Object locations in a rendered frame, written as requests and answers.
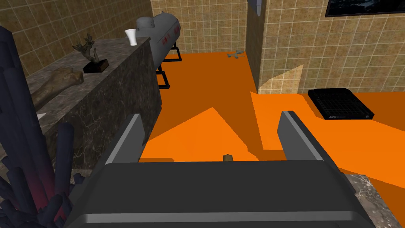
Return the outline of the grey submarine model on stand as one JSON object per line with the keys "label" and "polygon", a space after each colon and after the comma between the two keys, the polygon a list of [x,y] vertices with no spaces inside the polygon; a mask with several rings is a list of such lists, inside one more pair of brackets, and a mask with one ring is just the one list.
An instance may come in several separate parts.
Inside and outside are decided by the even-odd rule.
{"label": "grey submarine model on stand", "polygon": [[168,89],[163,62],[182,61],[176,41],[180,36],[181,26],[179,20],[170,13],[162,12],[154,17],[140,17],[136,21],[136,37],[150,37],[150,48],[156,75],[162,75],[164,84],[159,89]]}

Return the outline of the white cup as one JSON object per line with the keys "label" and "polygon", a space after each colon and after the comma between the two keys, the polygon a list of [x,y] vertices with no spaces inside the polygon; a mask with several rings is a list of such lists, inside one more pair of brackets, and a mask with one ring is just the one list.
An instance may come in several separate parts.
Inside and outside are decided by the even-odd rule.
{"label": "white cup", "polygon": [[136,46],[137,41],[136,41],[136,29],[128,29],[125,30],[126,36],[128,37],[130,46]]}

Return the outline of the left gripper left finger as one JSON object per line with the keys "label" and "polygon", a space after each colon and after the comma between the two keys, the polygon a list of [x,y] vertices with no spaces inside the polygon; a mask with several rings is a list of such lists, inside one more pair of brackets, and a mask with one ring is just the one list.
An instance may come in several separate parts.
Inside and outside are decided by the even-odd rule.
{"label": "left gripper left finger", "polygon": [[145,132],[140,114],[131,114],[124,131],[113,146],[105,164],[137,163],[143,152]]}

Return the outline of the dark marble counter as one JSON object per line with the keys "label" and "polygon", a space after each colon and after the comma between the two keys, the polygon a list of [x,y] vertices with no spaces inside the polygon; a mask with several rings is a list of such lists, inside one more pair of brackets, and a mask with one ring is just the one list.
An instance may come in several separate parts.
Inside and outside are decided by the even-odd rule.
{"label": "dark marble counter", "polygon": [[69,122],[75,129],[74,169],[92,169],[130,114],[140,114],[145,137],[143,148],[161,112],[150,39],[97,40],[98,55],[109,67],[99,74],[85,74],[84,82],[74,85],[49,101],[39,114],[47,150],[55,160],[57,126]]}

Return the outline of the dark branch sculpture on base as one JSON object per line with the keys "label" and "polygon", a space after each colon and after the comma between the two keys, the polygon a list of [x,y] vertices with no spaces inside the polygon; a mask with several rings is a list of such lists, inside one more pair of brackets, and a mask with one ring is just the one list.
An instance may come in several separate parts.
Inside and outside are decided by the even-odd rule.
{"label": "dark branch sculpture on base", "polygon": [[106,68],[109,67],[108,60],[107,59],[100,60],[97,55],[96,48],[93,49],[94,56],[91,56],[90,51],[95,41],[92,40],[92,36],[89,33],[87,33],[87,37],[84,38],[84,40],[85,45],[82,45],[81,42],[77,41],[76,46],[72,46],[73,49],[80,52],[86,59],[89,60],[89,63],[87,63],[84,66],[83,72],[85,74],[94,74],[103,72]]}

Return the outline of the dark framed wall picture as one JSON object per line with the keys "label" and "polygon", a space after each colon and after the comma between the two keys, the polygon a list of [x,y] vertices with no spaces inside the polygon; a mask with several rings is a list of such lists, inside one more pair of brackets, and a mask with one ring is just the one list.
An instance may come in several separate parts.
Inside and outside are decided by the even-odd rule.
{"label": "dark framed wall picture", "polygon": [[405,0],[329,0],[325,17],[405,13]]}

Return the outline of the brown bone-shaped piece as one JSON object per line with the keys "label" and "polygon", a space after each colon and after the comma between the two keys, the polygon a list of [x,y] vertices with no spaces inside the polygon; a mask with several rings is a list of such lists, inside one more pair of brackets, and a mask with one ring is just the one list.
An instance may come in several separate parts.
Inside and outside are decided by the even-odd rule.
{"label": "brown bone-shaped piece", "polygon": [[50,78],[31,94],[35,110],[39,111],[64,90],[83,82],[82,71],[74,71],[73,68],[57,68],[52,71]]}

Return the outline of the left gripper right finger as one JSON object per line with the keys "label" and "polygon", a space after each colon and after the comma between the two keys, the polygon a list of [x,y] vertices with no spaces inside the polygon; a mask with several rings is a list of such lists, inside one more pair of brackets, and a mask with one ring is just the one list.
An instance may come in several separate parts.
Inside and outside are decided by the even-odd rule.
{"label": "left gripper right finger", "polygon": [[292,110],[282,111],[277,134],[287,160],[324,160],[324,149]]}

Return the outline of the black square pad controller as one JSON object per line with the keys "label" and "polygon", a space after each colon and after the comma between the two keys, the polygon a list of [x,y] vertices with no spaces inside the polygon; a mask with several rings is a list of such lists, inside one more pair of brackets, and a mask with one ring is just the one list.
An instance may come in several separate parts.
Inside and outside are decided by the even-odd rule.
{"label": "black square pad controller", "polygon": [[371,120],[374,113],[347,88],[316,88],[308,96],[325,120]]}

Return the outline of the dark crystal cluster sculpture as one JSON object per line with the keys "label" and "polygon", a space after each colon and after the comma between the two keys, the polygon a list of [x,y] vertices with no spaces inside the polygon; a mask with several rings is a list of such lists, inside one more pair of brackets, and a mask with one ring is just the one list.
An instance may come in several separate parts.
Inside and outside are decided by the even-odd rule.
{"label": "dark crystal cluster sculpture", "polygon": [[71,124],[59,126],[53,168],[13,35],[0,26],[0,144],[8,169],[8,180],[0,177],[1,228],[65,228],[73,135]]}

